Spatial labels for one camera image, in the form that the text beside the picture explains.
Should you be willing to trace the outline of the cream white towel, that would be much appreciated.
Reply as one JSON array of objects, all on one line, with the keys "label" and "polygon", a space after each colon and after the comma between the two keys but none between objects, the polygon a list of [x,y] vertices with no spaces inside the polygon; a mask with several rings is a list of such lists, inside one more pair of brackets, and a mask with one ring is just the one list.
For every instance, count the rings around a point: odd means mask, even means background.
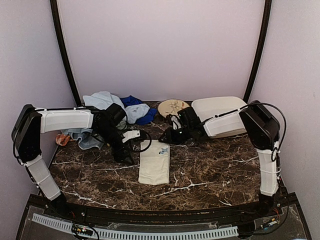
[{"label": "cream white towel", "polygon": [[[144,150],[150,144],[143,141]],[[170,145],[152,140],[146,151],[140,153],[138,182],[145,185],[162,185],[170,183]]]}]

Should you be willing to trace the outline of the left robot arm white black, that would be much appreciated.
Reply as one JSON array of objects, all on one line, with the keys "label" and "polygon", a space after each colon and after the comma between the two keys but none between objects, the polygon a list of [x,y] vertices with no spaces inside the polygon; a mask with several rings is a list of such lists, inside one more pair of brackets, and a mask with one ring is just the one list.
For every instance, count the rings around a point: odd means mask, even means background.
[{"label": "left robot arm white black", "polygon": [[92,130],[109,144],[113,159],[117,163],[132,165],[133,159],[127,143],[141,136],[139,130],[120,133],[118,124],[125,118],[125,111],[117,104],[107,109],[94,106],[74,108],[36,108],[32,104],[23,106],[13,127],[11,138],[13,151],[24,166],[33,183],[51,203],[51,210],[60,218],[67,218],[70,206],[62,199],[63,193],[43,159],[42,136],[59,130]]}]

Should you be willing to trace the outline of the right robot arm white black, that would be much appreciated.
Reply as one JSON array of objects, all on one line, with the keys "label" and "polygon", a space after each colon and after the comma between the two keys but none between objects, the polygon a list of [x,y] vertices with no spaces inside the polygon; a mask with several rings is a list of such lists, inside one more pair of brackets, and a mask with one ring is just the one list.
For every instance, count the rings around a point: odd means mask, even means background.
[{"label": "right robot arm white black", "polygon": [[161,143],[180,145],[219,135],[245,131],[257,151],[260,166],[260,193],[272,197],[278,191],[281,164],[279,154],[284,140],[281,125],[267,109],[268,103],[255,100],[244,106],[201,119],[189,106],[171,116],[172,126],[158,139]]}]

